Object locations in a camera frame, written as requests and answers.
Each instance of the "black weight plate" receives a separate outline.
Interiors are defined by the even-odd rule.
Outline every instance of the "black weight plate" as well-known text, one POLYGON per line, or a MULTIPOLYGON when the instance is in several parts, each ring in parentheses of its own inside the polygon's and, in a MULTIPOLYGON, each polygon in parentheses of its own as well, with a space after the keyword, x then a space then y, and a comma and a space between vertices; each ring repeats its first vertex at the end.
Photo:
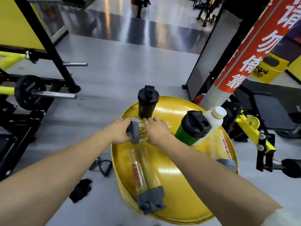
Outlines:
POLYGON ((46 86, 38 76, 24 75, 17 80, 14 91, 19 106, 26 110, 44 110, 42 97, 33 96, 32 90, 46 90, 46 86))

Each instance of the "left arm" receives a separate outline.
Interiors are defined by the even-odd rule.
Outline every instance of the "left arm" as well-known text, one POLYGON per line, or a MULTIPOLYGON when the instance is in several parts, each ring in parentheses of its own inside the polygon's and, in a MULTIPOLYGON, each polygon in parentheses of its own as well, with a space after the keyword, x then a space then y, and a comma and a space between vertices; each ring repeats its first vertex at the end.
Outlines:
POLYGON ((0 182, 0 225, 45 225, 99 154, 111 143, 130 140, 126 135, 129 124, 129 118, 120 118, 0 182))

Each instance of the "person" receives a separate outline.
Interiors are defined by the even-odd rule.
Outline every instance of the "person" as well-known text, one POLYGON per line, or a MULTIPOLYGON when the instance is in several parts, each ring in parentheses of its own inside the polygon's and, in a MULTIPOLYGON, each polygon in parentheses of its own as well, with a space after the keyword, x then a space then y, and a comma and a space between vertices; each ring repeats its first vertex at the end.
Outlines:
MULTIPOLYGON (((157 116, 144 119, 144 123, 148 143, 161 148, 175 163, 223 226, 297 225, 292 223, 292 216, 281 212, 282 207, 267 194, 177 140, 157 116)), ((99 154, 111 143, 123 144, 130 140, 126 135, 129 124, 129 118, 120 118, 88 139, 0 182, 0 225, 45 225, 99 154)))

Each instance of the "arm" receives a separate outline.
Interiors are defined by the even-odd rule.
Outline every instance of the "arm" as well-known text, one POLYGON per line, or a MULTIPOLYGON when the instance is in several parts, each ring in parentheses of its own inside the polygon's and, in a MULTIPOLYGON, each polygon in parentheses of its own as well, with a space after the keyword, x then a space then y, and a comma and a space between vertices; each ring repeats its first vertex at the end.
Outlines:
POLYGON ((129 124, 121 118, 0 182, 0 225, 45 225, 99 154, 111 143, 129 141, 129 124))
POLYGON ((164 121, 144 119, 148 142, 160 147, 223 226, 260 226, 281 206, 238 174, 169 133, 164 121))

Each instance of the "red sign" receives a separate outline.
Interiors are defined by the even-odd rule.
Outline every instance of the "red sign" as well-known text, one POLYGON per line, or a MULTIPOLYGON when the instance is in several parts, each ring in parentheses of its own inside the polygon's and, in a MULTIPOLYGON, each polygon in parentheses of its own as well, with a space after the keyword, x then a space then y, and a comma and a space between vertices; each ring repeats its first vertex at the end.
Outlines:
POLYGON ((233 93, 301 17, 301 0, 271 0, 214 84, 233 93))

